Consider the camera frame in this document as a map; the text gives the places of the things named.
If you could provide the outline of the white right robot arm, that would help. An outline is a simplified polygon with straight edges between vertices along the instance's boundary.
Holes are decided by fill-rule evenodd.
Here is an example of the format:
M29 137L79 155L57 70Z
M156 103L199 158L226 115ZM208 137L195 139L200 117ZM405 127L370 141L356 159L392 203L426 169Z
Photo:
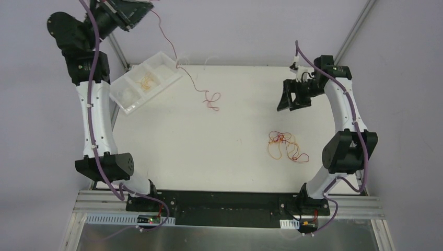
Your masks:
M331 55L322 55L308 67L298 64L296 55L290 69L294 79L283 82L283 92L277 111L310 107L312 98L325 94L330 103L336 133L322 151L322 166L298 195L285 208L295 215L329 215L326 196L340 181L348 185L347 176L366 168L378 136L370 132L358 112L353 95L349 67L334 65Z

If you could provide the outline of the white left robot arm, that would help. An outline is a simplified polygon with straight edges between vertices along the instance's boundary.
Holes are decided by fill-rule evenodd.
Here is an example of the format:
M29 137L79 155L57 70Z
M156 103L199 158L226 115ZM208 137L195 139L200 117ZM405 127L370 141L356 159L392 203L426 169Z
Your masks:
M133 29L153 9L150 1L81 1L86 17L80 21L65 12L51 14L49 34L65 59L81 105L84 149L75 161L77 172L105 183L120 200L124 191L140 197L146 211L159 206L153 182L135 171L130 153L119 153L110 116L110 68L100 51L102 40L115 29Z

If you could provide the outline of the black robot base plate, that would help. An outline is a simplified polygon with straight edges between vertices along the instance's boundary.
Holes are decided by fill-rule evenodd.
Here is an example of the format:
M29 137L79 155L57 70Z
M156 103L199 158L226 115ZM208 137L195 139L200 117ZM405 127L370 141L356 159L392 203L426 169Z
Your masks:
M325 199L297 193L160 190L155 200L129 196L126 211L168 218L169 225L272 229L281 220L329 216Z

